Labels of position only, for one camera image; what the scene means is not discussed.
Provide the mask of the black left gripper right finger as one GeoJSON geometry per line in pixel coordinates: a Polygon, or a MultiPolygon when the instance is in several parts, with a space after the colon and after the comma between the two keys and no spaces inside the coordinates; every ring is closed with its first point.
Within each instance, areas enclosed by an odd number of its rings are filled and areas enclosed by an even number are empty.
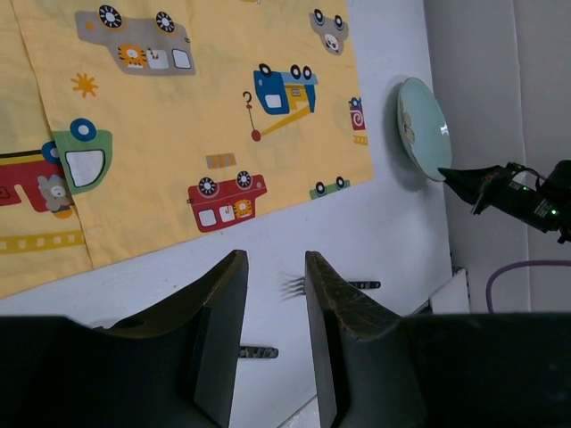
{"type": "Polygon", "coordinates": [[[305,293],[324,427],[567,427],[565,313],[402,317],[316,251],[305,293]]]}

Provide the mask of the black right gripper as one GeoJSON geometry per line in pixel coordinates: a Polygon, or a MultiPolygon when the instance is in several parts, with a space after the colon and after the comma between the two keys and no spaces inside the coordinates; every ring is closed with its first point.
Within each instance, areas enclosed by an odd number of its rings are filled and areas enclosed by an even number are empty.
{"type": "Polygon", "coordinates": [[[473,215],[489,207],[544,233],[558,232],[559,243],[570,241],[570,161],[560,161],[542,179],[534,169],[509,163],[483,169],[438,171],[444,183],[465,203],[473,215]]]}

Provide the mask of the yellow car-print cloth placemat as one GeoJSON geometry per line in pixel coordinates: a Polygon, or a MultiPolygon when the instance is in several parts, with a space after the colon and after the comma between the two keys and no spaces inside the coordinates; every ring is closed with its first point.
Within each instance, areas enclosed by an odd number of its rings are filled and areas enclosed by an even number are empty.
{"type": "Polygon", "coordinates": [[[4,1],[1,293],[373,177],[345,1],[4,1]]]}

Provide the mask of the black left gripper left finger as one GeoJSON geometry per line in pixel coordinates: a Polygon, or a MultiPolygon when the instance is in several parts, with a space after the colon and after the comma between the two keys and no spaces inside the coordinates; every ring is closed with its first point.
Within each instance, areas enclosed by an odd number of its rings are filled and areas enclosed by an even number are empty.
{"type": "Polygon", "coordinates": [[[109,328],[3,317],[2,426],[228,426],[247,284],[236,250],[109,328]]]}

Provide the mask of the green floral ceramic plate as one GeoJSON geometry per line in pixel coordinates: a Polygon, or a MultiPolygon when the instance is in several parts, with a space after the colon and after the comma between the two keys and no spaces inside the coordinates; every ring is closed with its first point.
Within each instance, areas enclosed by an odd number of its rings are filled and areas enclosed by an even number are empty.
{"type": "Polygon", "coordinates": [[[427,178],[444,182],[440,169],[450,169],[451,138],[446,118],[432,90],[419,78],[407,78],[397,95],[401,142],[412,162],[427,178]]]}

